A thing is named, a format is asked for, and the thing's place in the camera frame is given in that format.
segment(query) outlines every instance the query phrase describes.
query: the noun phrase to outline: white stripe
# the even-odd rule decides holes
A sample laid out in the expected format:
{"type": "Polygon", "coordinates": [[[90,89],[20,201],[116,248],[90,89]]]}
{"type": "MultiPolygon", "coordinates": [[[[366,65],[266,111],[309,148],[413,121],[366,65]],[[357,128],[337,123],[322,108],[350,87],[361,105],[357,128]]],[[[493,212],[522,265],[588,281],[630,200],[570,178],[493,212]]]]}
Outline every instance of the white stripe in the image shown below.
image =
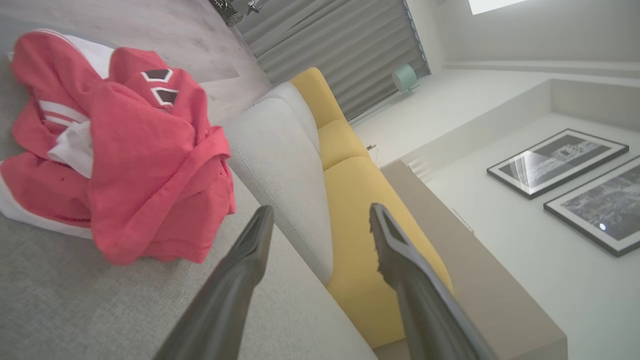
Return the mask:
{"type": "Polygon", "coordinates": [[[40,227],[42,229],[55,231],[57,233],[77,236],[79,238],[92,239],[91,229],[85,227],[72,226],[62,222],[53,221],[28,212],[23,208],[11,194],[4,179],[0,176],[0,213],[7,218],[24,222],[25,224],[40,227]]]}
{"type": "Polygon", "coordinates": [[[72,35],[64,35],[51,29],[36,29],[33,31],[53,35],[66,41],[82,54],[102,79],[109,77],[109,63],[111,62],[111,54],[113,54],[112,48],[72,35]]]}
{"type": "Polygon", "coordinates": [[[174,93],[178,93],[178,90],[174,90],[174,89],[167,89],[167,88],[151,88],[151,92],[154,94],[154,96],[156,97],[156,100],[158,100],[158,103],[160,105],[169,105],[171,107],[173,107],[173,103],[170,101],[164,101],[162,100],[162,98],[160,98],[160,95],[158,94],[158,90],[164,90],[164,91],[168,91],[168,92],[174,92],[174,93]]]}
{"type": "Polygon", "coordinates": [[[173,70],[172,69],[167,69],[169,70],[169,72],[167,72],[167,74],[165,75],[164,79],[151,79],[146,72],[142,72],[142,76],[143,78],[145,78],[145,80],[147,80],[148,82],[155,82],[155,81],[160,81],[162,83],[168,83],[169,79],[171,79],[171,75],[173,75],[173,70]]]}
{"type": "Polygon", "coordinates": [[[83,114],[69,108],[68,106],[58,104],[57,102],[40,100],[40,107],[42,111],[50,111],[52,113],[58,113],[68,118],[74,119],[77,122],[87,122],[89,118],[83,114]]]}
{"type": "Polygon", "coordinates": [[[59,117],[55,117],[55,116],[51,116],[51,115],[44,115],[44,119],[45,120],[49,120],[51,122],[55,122],[56,124],[59,125],[63,125],[63,126],[71,126],[71,124],[73,124],[73,122],[65,120],[65,119],[61,119],[59,117]]]}
{"type": "Polygon", "coordinates": [[[33,31],[38,32],[38,33],[47,33],[47,34],[50,34],[50,35],[53,35],[53,36],[59,37],[59,38],[61,38],[62,40],[64,40],[64,41],[68,42],[71,46],[73,46],[73,47],[74,47],[74,49],[76,49],[76,50],[80,51],[80,49],[78,49],[78,48],[74,45],[74,43],[72,43],[69,39],[67,39],[64,35],[62,35],[61,33],[58,33],[57,31],[53,31],[53,30],[51,30],[51,29],[35,29],[35,30],[33,30],[33,31]]]}

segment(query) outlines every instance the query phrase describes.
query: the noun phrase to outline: red hoodie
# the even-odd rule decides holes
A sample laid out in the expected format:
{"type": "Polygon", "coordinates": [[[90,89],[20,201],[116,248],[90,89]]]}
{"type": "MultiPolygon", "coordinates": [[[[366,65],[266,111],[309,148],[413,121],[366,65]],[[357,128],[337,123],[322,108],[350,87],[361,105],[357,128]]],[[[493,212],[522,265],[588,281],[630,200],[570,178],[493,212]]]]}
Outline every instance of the red hoodie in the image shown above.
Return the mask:
{"type": "Polygon", "coordinates": [[[92,235],[118,265],[140,256],[202,263],[235,212],[228,142],[209,124],[204,90],[156,53],[124,47],[103,79],[68,38],[37,30],[15,44],[13,73],[31,100],[13,135],[27,151],[0,163],[0,211],[92,235]],[[87,121],[90,178],[48,154],[62,132],[87,121]]]}

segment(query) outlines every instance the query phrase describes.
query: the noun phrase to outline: yellow backrest cushion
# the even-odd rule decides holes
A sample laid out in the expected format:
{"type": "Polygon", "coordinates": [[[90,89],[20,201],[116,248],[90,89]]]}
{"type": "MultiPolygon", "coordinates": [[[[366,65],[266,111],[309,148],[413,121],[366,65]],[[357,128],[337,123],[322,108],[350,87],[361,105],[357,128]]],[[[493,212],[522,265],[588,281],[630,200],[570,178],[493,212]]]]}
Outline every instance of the yellow backrest cushion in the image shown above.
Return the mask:
{"type": "Polygon", "coordinates": [[[333,120],[346,120],[329,84],[326,83],[324,76],[317,68],[312,67],[301,72],[291,79],[290,83],[298,89],[307,102],[314,114],[318,128],[333,120]]]}
{"type": "Polygon", "coordinates": [[[320,127],[318,138],[323,170],[354,156],[369,157],[367,149],[344,119],[334,120],[320,127]]]}
{"type": "Polygon", "coordinates": [[[384,204],[452,291],[440,256],[382,172],[368,157],[349,158],[324,171],[333,237],[333,274],[327,290],[369,346],[404,338],[395,291],[378,272],[378,254],[369,232],[369,207],[384,204]]]}

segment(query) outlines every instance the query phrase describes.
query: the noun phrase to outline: mint green object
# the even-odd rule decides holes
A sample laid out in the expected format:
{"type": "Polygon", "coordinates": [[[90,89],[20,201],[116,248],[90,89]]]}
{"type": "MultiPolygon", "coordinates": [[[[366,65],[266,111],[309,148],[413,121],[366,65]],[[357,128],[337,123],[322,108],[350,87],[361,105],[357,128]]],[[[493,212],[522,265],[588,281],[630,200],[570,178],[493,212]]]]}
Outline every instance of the mint green object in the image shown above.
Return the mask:
{"type": "Polygon", "coordinates": [[[394,70],[391,73],[391,77],[394,80],[394,84],[396,84],[396,88],[400,90],[400,92],[411,90],[411,87],[418,82],[418,77],[415,75],[415,71],[413,71],[411,66],[408,64],[404,64],[394,70]]]}

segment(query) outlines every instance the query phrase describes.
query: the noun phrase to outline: sofa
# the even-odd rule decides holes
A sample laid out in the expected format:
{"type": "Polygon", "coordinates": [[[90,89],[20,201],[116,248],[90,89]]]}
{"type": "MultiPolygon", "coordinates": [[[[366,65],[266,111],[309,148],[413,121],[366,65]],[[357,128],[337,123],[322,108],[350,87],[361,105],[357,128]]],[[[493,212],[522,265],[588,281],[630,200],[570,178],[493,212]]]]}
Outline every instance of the sofa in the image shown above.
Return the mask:
{"type": "Polygon", "coordinates": [[[409,360],[396,293],[378,273],[369,206],[384,204],[503,360],[566,360],[567,338],[403,163],[380,170],[318,69],[225,124],[229,164],[380,360],[409,360]]]}
{"type": "Polygon", "coordinates": [[[225,125],[230,167],[372,348],[404,338],[378,273],[369,206],[384,204],[451,291],[447,269],[344,118],[317,68],[276,86],[225,125]]]}

